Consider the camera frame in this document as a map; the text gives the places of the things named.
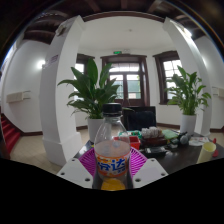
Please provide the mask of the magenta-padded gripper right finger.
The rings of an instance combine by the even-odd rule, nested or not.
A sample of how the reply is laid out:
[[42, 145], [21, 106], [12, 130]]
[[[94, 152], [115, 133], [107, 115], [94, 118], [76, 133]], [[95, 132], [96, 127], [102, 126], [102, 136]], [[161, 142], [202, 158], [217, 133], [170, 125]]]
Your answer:
[[129, 173], [134, 188], [143, 187], [168, 175], [155, 158], [147, 159], [135, 148], [131, 148]]

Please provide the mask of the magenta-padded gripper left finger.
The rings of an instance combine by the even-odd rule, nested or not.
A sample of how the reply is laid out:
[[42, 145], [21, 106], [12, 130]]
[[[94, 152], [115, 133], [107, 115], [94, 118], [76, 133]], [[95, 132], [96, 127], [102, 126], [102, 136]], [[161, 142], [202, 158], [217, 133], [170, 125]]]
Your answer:
[[95, 172], [95, 153], [91, 148], [80, 158], [71, 158], [57, 175], [81, 187], [92, 188]]

